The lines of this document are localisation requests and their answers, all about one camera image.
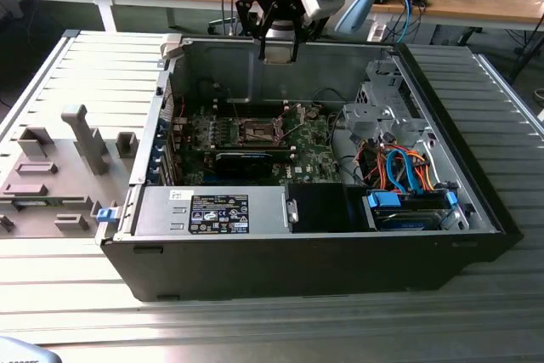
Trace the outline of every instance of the motherboard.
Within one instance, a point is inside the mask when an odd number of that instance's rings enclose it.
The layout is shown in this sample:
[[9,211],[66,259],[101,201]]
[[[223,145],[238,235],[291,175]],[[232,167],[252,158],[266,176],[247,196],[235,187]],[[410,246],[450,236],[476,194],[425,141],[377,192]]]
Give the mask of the motherboard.
[[319,105],[201,106],[174,121],[181,185],[283,185],[340,180]]

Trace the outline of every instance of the blue latch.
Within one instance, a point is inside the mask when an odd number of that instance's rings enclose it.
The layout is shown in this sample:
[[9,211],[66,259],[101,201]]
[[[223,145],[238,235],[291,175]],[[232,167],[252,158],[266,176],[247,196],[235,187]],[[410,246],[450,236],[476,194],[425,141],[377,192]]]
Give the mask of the blue latch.
[[458,203],[457,196],[453,191],[448,191],[445,196],[452,206],[455,206]]
[[104,207],[96,214],[96,220],[99,223],[116,223],[119,221],[119,207]]
[[399,195],[393,191],[373,191],[368,195],[368,205],[373,207],[400,207]]

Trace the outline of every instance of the warning label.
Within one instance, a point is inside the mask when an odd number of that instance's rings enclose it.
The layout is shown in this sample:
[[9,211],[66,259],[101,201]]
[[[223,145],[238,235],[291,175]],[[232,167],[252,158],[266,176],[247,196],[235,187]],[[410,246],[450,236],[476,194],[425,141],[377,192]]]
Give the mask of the warning label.
[[249,233],[247,195],[193,196],[190,204],[191,234]]

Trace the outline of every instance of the green circuit board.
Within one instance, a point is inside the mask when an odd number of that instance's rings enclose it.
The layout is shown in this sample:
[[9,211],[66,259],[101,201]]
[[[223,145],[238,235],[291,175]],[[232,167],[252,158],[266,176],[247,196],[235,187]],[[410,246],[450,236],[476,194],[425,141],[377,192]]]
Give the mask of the green circuit board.
[[[310,117],[306,116],[309,110],[314,110]],[[212,137],[211,130],[221,127],[223,145],[236,145],[238,142],[238,121],[251,121],[266,125],[263,118],[217,118],[211,111],[199,110],[188,118],[186,131],[178,150],[178,161],[182,169],[181,184],[184,185],[283,185],[285,183],[331,183],[339,182],[340,177],[333,166],[335,161],[331,147],[327,144],[329,124],[327,115],[315,111],[310,105],[301,105],[298,113],[283,118],[281,132],[287,133],[296,126],[300,127],[289,133],[281,140],[280,146],[285,150],[295,147],[296,154],[292,159],[275,161],[269,177],[241,180],[219,180],[215,176],[213,167],[214,157],[217,154],[217,140]],[[259,134],[249,137],[249,143],[264,144],[267,135]]]

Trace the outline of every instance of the blue cable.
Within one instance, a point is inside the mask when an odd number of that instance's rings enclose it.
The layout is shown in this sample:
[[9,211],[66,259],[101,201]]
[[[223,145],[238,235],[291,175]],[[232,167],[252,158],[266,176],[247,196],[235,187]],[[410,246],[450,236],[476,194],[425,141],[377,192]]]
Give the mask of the blue cable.
[[391,150],[388,154],[388,159],[386,161],[386,170],[388,173],[389,181],[392,184],[394,184],[400,190],[401,193],[406,193],[406,189],[404,188],[404,186],[400,184],[399,182],[397,182],[397,180],[393,176],[392,165],[393,165],[393,159],[396,153],[400,153],[402,155],[402,158],[405,161],[406,176],[408,176],[408,183],[410,184],[411,189],[414,190],[418,195],[421,195],[423,193],[423,190],[421,186],[419,185],[419,183],[417,183],[417,179],[414,177],[414,173],[411,167],[410,157],[406,155],[406,153],[403,152],[402,150],[399,150],[399,149]]
[[400,40],[402,40],[402,37],[405,36],[406,31],[408,30],[408,26],[410,25],[410,14],[411,14],[411,5],[410,0],[405,0],[406,4],[406,23],[405,23],[405,29],[402,31],[402,34],[399,37],[399,40],[397,40],[397,43],[400,43]]

